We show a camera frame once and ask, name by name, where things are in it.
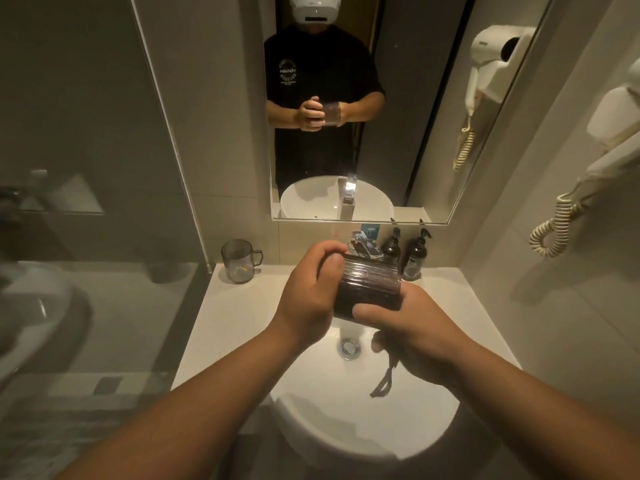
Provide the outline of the grey transparent mug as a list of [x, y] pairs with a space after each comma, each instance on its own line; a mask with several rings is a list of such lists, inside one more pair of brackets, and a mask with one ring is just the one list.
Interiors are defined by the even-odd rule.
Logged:
[[233, 239], [224, 243], [221, 257], [228, 279], [235, 284], [244, 284], [253, 279], [264, 254], [247, 240]]

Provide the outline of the dark transparent plastic cup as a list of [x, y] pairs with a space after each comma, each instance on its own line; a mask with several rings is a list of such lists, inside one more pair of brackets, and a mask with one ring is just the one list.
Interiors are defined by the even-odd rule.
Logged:
[[333, 316], [354, 321], [353, 307], [371, 304], [388, 310], [401, 308], [401, 276], [397, 265], [346, 254]]

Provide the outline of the glass shower partition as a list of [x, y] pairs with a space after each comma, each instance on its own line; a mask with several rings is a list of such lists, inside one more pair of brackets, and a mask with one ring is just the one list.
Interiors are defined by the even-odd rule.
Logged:
[[0, 480], [171, 389], [208, 271], [133, 0], [0, 0]]

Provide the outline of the white wall hair dryer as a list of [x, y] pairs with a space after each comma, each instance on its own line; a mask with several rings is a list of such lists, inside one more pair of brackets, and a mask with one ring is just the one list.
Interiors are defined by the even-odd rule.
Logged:
[[625, 83], [602, 97], [586, 131], [604, 154], [580, 182], [617, 178], [640, 167], [640, 58], [629, 67]]

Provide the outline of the person's right hand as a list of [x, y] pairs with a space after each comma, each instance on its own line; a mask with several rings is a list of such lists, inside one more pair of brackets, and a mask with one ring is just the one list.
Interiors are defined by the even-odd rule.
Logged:
[[460, 371], [475, 343], [421, 287], [403, 282], [401, 328], [375, 328], [372, 348], [386, 350], [412, 375], [460, 395]]

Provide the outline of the white round sink basin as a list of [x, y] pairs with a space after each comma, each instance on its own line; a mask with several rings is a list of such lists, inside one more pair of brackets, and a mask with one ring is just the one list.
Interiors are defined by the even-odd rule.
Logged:
[[[273, 387], [269, 399], [276, 419], [300, 453], [395, 463], [427, 450], [450, 427], [460, 402], [400, 363], [392, 368], [386, 395], [371, 396], [393, 363], [386, 352], [373, 352], [374, 332], [334, 318], [324, 338]], [[347, 338], [361, 346], [355, 360], [338, 353], [338, 343]]]

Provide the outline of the chrome faucet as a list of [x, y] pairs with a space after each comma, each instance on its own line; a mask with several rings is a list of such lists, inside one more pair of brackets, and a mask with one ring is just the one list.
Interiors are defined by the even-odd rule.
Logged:
[[375, 240], [363, 231], [354, 231], [348, 241], [350, 254], [373, 260], [382, 260], [383, 252], [376, 245]]

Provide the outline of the person's right forearm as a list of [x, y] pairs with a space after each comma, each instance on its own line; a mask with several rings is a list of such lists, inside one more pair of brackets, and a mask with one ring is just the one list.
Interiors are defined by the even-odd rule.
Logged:
[[640, 480], [640, 437], [466, 339], [442, 361], [504, 441], [563, 480]]

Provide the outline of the wall mirror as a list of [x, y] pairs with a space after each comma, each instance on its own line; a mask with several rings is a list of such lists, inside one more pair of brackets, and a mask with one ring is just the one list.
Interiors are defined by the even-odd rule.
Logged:
[[193, 199], [451, 220], [552, 0], [131, 0]]

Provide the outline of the shower corner shelf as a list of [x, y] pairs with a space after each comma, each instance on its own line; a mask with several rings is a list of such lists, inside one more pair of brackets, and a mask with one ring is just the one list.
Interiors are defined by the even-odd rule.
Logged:
[[96, 193], [81, 173], [54, 175], [46, 169], [30, 170], [26, 194], [19, 209], [64, 214], [105, 213]]

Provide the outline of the person's left forearm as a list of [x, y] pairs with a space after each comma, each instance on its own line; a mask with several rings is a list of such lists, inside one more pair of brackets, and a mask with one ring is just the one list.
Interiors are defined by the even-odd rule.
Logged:
[[304, 350], [269, 327], [84, 451], [54, 480], [205, 480]]

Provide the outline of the person's left hand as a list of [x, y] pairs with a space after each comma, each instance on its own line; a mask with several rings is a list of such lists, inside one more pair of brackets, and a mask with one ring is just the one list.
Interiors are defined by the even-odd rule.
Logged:
[[347, 245], [338, 241], [315, 243], [290, 274], [268, 331], [291, 357], [300, 355], [328, 331], [335, 301], [326, 301], [318, 293], [319, 268], [327, 255], [345, 255], [347, 251]]

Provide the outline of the dark pump bottle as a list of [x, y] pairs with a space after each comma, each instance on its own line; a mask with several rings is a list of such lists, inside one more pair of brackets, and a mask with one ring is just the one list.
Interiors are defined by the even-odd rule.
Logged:
[[415, 282], [421, 279], [422, 268], [428, 256], [426, 242], [433, 236], [426, 227], [420, 229], [420, 234], [407, 243], [406, 253], [401, 266], [401, 279]]
[[400, 236], [401, 230], [399, 229], [399, 227], [393, 227], [392, 234], [381, 247], [381, 251], [383, 254], [382, 261], [389, 266], [393, 266], [395, 269], [397, 269], [399, 259], [402, 254], [402, 250], [399, 245]]

